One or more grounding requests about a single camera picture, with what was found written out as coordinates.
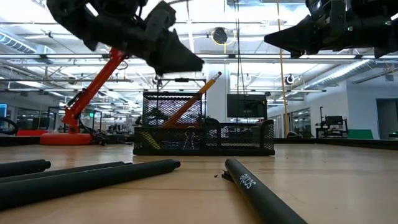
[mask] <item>black metal mesh basket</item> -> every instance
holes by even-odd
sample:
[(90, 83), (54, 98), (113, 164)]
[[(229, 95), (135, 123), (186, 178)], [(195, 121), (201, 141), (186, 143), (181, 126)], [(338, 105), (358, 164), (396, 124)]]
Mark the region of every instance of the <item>black metal mesh basket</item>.
[(274, 121), (204, 128), (135, 128), (136, 155), (274, 155)]
[(144, 92), (142, 107), (142, 125), (159, 127), (178, 111), (191, 97), (196, 96), (194, 104), (178, 119), (176, 126), (187, 128), (200, 127), (202, 117), (202, 99), (199, 93), (152, 93)]

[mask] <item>pillar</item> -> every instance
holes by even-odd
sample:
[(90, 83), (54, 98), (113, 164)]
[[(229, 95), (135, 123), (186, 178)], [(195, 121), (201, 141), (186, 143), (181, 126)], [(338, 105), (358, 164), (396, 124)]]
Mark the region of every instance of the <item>pillar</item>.
[(226, 116), (226, 95), (230, 91), (228, 65), (206, 64), (203, 71), (207, 80), (218, 72), (222, 73), (216, 83), (207, 91), (206, 115), (221, 123), (227, 123), (229, 121)]

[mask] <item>black cylinder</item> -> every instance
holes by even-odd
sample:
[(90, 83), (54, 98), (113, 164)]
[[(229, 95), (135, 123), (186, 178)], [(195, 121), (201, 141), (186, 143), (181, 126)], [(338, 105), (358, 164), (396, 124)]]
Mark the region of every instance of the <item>black cylinder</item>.
[(172, 172), (172, 159), (0, 184), (0, 210)]
[(8, 162), (5, 164), (0, 164), (0, 178), (43, 172), (45, 169), (50, 168), (50, 166), (51, 162), (45, 161), (44, 159), (22, 162)]
[(239, 161), (227, 159), (225, 167), (239, 191), (263, 223), (307, 223)]
[(33, 178), (49, 177), (49, 176), (53, 176), (53, 175), (71, 174), (74, 172), (81, 172), (81, 171), (87, 171), (87, 170), (124, 166), (124, 165), (129, 165), (129, 164), (125, 164), (124, 162), (109, 162), (109, 163), (105, 163), (105, 164), (96, 164), (96, 165), (74, 167), (74, 168), (62, 169), (62, 170), (53, 170), (53, 171), (36, 173), (36, 174), (26, 174), (26, 175), (14, 176), (14, 177), (5, 177), (5, 178), (0, 178), (0, 184), (12, 182), (12, 181), (18, 181), (18, 180), (28, 180), (28, 179), (33, 179)]

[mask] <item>table surface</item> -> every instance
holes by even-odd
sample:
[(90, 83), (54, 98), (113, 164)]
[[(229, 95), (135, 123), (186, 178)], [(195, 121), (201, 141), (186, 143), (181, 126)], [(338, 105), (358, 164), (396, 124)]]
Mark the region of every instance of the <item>table surface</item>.
[[(309, 223), (397, 223), (398, 151), (309, 144), (275, 150), (237, 159)], [(181, 168), (6, 210), (0, 223), (259, 223), (236, 186), (221, 178), (227, 157), (133, 156), (122, 145), (0, 148), (0, 162), (46, 159), (49, 170), (168, 158)]]

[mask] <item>green panel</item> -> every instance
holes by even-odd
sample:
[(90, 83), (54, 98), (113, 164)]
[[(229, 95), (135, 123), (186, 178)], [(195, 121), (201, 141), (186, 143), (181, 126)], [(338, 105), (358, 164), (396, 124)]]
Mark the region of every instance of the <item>green panel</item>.
[(350, 129), (348, 130), (349, 139), (373, 139), (372, 130), (358, 130)]

